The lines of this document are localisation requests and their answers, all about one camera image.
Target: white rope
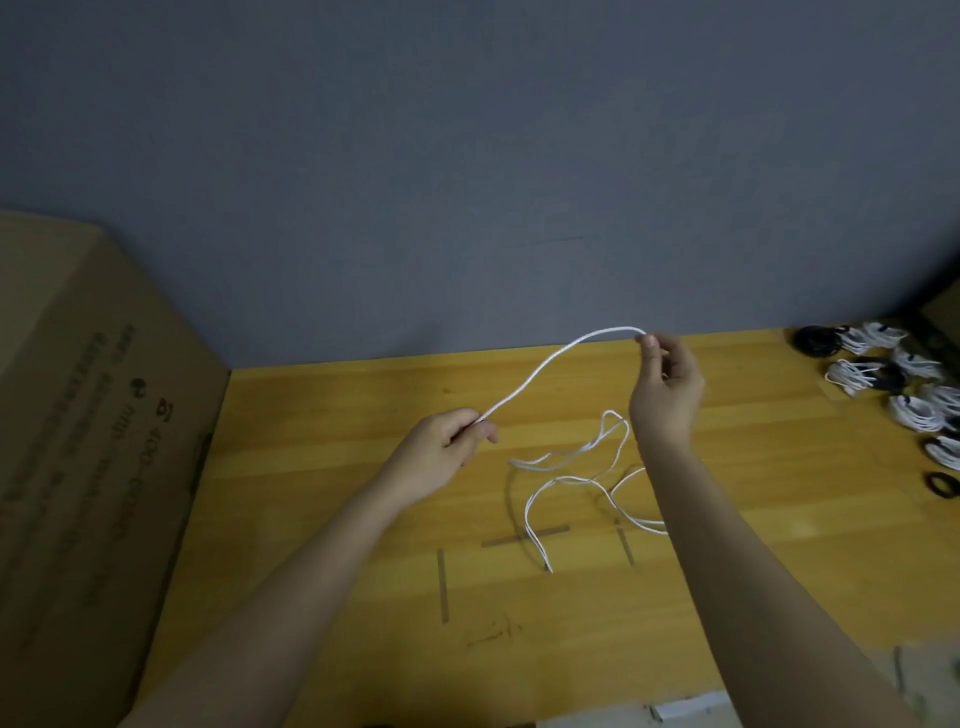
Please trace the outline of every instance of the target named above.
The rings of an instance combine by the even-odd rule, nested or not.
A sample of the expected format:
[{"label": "white rope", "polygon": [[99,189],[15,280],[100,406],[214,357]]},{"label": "white rope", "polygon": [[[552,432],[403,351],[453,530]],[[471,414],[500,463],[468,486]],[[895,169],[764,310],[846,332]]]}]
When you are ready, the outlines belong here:
[{"label": "white rope", "polygon": [[911,376],[921,376],[924,379],[944,378],[944,370],[939,361],[910,353],[901,347],[894,349],[893,359],[897,366]]},{"label": "white rope", "polygon": [[917,432],[937,432],[947,426],[940,411],[919,397],[896,395],[887,402],[887,409],[894,420]]},{"label": "white rope", "polygon": [[[615,333],[617,331],[632,331],[640,335],[643,335],[644,333],[646,333],[646,331],[644,331],[642,328],[613,327],[613,328],[601,328],[598,331],[591,331],[590,333],[584,334],[578,339],[574,339],[566,346],[562,347],[561,349],[558,349],[557,351],[547,356],[541,362],[541,364],[533,371],[533,373],[530,374],[520,386],[518,386],[507,397],[503,398],[493,407],[491,407],[486,412],[484,412],[480,416],[480,418],[477,420],[477,422],[486,420],[493,412],[495,412],[501,406],[506,404],[508,401],[512,400],[524,389],[526,389],[527,385],[534,380],[534,378],[542,371],[543,367],[545,367],[551,361],[556,359],[562,353],[575,347],[577,344],[580,344],[581,342],[586,341],[587,339],[593,338],[594,336],[601,336],[605,333]],[[614,422],[613,425],[609,427],[607,427],[608,416],[611,416],[616,420],[616,422]],[[561,452],[547,452],[544,456],[539,457],[536,460],[511,460],[510,464],[515,468],[520,468],[521,470],[536,471],[538,473],[549,473],[551,471],[555,471],[559,468],[562,468],[564,465],[567,465],[578,455],[581,455],[584,452],[587,452],[597,447],[608,435],[612,434],[618,427],[621,427],[621,426],[623,427],[623,437],[620,440],[620,445],[616,449],[616,455],[613,457],[613,462],[610,464],[610,466],[606,470],[598,473],[594,477],[579,477],[577,475],[558,475],[556,477],[551,478],[550,480],[547,480],[545,483],[543,483],[543,485],[541,485],[536,490],[535,493],[533,493],[529,498],[527,498],[527,504],[523,509],[523,524],[526,527],[527,536],[530,537],[530,541],[533,542],[533,545],[537,548],[537,551],[540,552],[540,556],[543,558],[543,563],[546,565],[546,568],[548,571],[550,571],[550,573],[553,573],[553,566],[550,564],[550,558],[546,555],[546,548],[543,546],[543,542],[540,540],[540,538],[537,536],[536,532],[530,525],[530,509],[533,506],[534,501],[537,499],[537,496],[539,496],[541,493],[543,493],[543,491],[547,490],[548,488],[556,485],[557,483],[596,486],[601,491],[603,491],[604,496],[607,497],[607,500],[610,502],[610,505],[613,506],[614,509],[619,511],[619,513],[625,519],[627,519],[627,521],[629,521],[630,523],[632,523],[638,528],[642,528],[645,531],[649,531],[650,533],[656,533],[661,536],[667,535],[667,532],[665,529],[660,530],[660,529],[651,527],[651,526],[657,526],[657,525],[663,526],[663,521],[647,521],[645,519],[634,518],[633,516],[628,514],[626,511],[624,511],[613,499],[613,494],[616,493],[617,488],[619,488],[621,485],[627,482],[628,479],[632,478],[637,473],[642,473],[643,471],[645,471],[646,468],[639,468],[638,470],[627,473],[622,478],[620,478],[617,481],[616,485],[614,485],[609,490],[607,490],[604,486],[602,486],[597,481],[598,477],[601,477],[602,475],[609,473],[611,470],[613,470],[613,468],[616,467],[617,460],[620,459],[620,452],[623,450],[624,445],[627,444],[627,440],[630,439],[630,424],[622,415],[617,414],[611,409],[606,410],[603,413],[603,416],[600,418],[600,431],[597,434],[597,436],[592,440],[590,440],[589,442],[585,443],[584,445],[580,446],[579,448],[575,450],[565,450]],[[554,455],[565,455],[566,458],[555,465],[542,466],[540,464],[544,460],[547,460],[548,458],[553,457]]]},{"label": "white rope", "polygon": [[924,445],[926,454],[952,471],[960,471],[960,440],[941,435]]},{"label": "white rope", "polygon": [[945,384],[925,384],[920,388],[924,399],[939,409],[945,417],[960,416],[960,389]]},{"label": "white rope", "polygon": [[876,377],[873,372],[879,372],[881,366],[875,361],[848,361],[840,359],[829,365],[827,373],[824,374],[831,384],[843,387],[843,391],[848,397],[853,397],[857,392],[863,389],[870,389]]},{"label": "white rope", "polygon": [[874,347],[893,349],[906,336],[906,331],[888,327],[879,321],[868,321],[858,328],[838,330],[843,348],[848,352],[862,354]]}]

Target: table surface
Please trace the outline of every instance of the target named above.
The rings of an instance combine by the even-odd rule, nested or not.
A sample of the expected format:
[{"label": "table surface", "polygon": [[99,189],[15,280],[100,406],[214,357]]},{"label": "table surface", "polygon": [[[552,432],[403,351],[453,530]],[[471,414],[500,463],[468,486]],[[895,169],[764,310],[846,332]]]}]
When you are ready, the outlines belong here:
[{"label": "table surface", "polygon": [[[865,647],[960,627],[960,502],[924,487],[919,437],[879,393],[847,398],[784,333],[685,339],[708,381],[695,447],[784,564]],[[556,347],[240,370],[223,412],[156,630],[149,692],[242,596],[322,526],[420,417],[484,410]],[[494,726],[720,679],[667,538],[618,522],[596,489],[550,489],[511,458],[578,447],[626,414],[630,341],[585,344],[493,419],[439,493],[404,513],[361,572],[287,725]],[[568,469],[606,467],[608,440]],[[617,471],[639,464],[624,449]],[[608,475],[608,485],[615,475]],[[655,518],[646,475],[618,496]]]}]

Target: right hand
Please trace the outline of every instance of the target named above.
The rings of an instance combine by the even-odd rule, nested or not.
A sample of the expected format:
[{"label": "right hand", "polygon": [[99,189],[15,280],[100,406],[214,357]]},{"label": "right hand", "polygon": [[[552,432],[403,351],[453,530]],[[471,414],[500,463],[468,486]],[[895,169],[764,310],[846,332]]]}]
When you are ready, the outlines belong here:
[{"label": "right hand", "polygon": [[697,359],[676,336],[648,333],[638,341],[642,361],[630,397],[630,422],[640,452],[688,447],[704,394]]}]

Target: finger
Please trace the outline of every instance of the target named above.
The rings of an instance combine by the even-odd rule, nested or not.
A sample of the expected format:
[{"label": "finger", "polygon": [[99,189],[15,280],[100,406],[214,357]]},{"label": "finger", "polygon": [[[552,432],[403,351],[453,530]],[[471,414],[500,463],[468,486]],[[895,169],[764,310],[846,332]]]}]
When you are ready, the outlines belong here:
[{"label": "finger", "polygon": [[478,417],[480,417],[480,413],[472,407],[460,407],[459,409],[451,409],[446,412],[438,412],[435,415],[431,415],[430,419],[433,421],[437,431],[444,438],[444,445],[447,445],[457,436],[460,430],[476,422]]},{"label": "finger", "polygon": [[679,336],[668,333],[658,333],[656,336],[660,347],[667,350],[667,356],[673,365],[670,371],[672,376],[689,376],[699,371],[697,357]]},{"label": "finger", "polygon": [[646,333],[640,337],[640,378],[660,381],[663,373],[663,354],[657,337]]},{"label": "finger", "polygon": [[496,425],[492,422],[484,421],[475,423],[461,432],[450,443],[451,449],[461,463],[467,462],[473,455],[477,446],[484,440],[490,440],[492,443],[499,442],[499,436],[496,432]]}]

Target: cardboard box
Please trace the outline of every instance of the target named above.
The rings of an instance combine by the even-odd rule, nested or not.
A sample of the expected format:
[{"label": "cardboard box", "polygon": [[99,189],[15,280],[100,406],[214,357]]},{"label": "cardboard box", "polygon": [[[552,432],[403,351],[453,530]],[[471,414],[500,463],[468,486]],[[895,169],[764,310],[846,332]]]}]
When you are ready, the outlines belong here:
[{"label": "cardboard box", "polygon": [[0,725],[129,709],[227,379],[103,230],[0,211]]}]

